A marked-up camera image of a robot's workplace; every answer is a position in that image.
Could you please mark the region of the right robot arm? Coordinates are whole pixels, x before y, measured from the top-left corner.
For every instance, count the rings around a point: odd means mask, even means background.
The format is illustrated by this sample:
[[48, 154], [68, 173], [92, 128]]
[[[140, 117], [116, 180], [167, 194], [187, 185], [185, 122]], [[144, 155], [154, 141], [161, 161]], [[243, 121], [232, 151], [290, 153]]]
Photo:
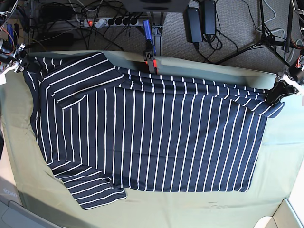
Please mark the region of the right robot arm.
[[4, 77], [9, 71], [38, 73], [42, 70], [41, 64], [25, 51], [25, 44], [18, 44], [19, 26], [16, 25], [11, 30], [4, 28], [17, 6], [17, 0], [2, 0], [0, 2], [0, 31], [8, 35], [7, 40], [0, 39], [1, 77]]

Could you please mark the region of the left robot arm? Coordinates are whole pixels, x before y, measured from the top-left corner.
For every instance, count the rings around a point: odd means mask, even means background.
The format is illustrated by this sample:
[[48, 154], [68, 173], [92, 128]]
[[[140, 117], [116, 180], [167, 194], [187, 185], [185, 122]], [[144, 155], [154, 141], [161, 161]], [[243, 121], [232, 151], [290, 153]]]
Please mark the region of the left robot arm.
[[274, 85], [266, 96], [268, 104], [277, 104], [282, 98], [290, 95], [304, 95], [304, 47], [297, 45], [291, 37], [293, 14], [303, 12], [303, 9], [295, 7], [293, 0], [290, 1], [287, 35], [283, 48], [285, 52], [291, 48], [298, 49], [300, 55], [291, 66], [285, 65], [283, 71], [276, 74]]

